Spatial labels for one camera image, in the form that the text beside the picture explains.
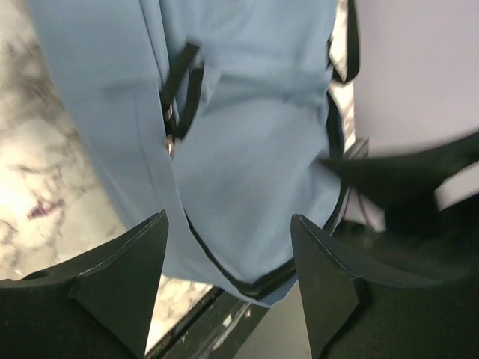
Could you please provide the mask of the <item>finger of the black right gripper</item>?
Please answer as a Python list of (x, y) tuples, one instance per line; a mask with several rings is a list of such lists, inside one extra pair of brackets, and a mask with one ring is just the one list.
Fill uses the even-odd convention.
[(415, 153), (321, 163), (384, 212), (388, 232), (441, 232), (435, 190), (478, 161), (478, 133)]

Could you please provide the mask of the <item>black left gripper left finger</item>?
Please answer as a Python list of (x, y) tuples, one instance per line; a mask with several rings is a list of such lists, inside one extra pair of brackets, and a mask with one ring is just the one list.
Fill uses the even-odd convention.
[(143, 358), (168, 237), (165, 212), (70, 260), (1, 281), (1, 357)]

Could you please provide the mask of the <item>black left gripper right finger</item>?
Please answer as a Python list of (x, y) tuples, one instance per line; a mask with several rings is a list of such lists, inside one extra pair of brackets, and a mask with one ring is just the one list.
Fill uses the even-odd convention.
[(302, 215), (291, 235), (313, 358), (476, 358), (478, 238), (367, 250)]

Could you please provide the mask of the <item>blue backpack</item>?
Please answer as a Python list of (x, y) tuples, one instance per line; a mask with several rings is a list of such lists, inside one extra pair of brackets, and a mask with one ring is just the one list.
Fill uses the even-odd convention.
[(297, 281), (290, 221), (347, 188), (329, 94), (335, 1), (30, 1), (52, 82), (126, 227), (165, 211), (166, 276), (264, 307)]

